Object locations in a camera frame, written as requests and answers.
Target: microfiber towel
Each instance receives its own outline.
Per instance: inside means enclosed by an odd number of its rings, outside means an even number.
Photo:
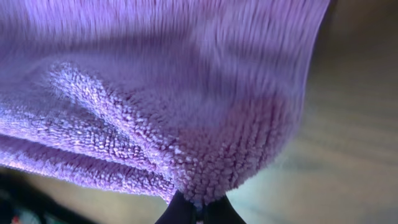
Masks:
[[[0,164],[210,203],[297,129],[327,0],[0,1]]]

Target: purple fabric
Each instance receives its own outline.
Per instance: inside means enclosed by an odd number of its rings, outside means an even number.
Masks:
[[[297,127],[328,0],[0,1],[0,164],[208,203]]]

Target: towel fold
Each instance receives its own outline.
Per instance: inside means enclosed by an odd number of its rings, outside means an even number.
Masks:
[[[0,164],[210,203],[297,127],[327,6],[0,1]]]

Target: dark object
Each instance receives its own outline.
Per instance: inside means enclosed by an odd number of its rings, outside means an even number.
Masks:
[[[49,196],[34,189],[26,182],[11,176],[0,174],[0,220],[10,224],[15,215],[15,206],[24,207],[34,212],[40,222],[46,224],[44,217],[51,216],[64,223],[94,224],[93,222],[68,210]]]
[[[227,196],[220,200],[204,205],[203,209],[197,208],[184,199],[181,192],[176,192],[169,207],[155,224],[196,224],[203,221],[204,224],[228,223],[245,224],[236,213]]]

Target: beige background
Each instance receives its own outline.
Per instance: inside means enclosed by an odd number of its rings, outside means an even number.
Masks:
[[[248,223],[398,223],[398,16],[391,16],[398,7],[392,2],[340,1],[332,34],[315,54],[300,132],[274,165],[229,193]],[[166,208],[159,198],[27,178],[98,223],[154,223]]]

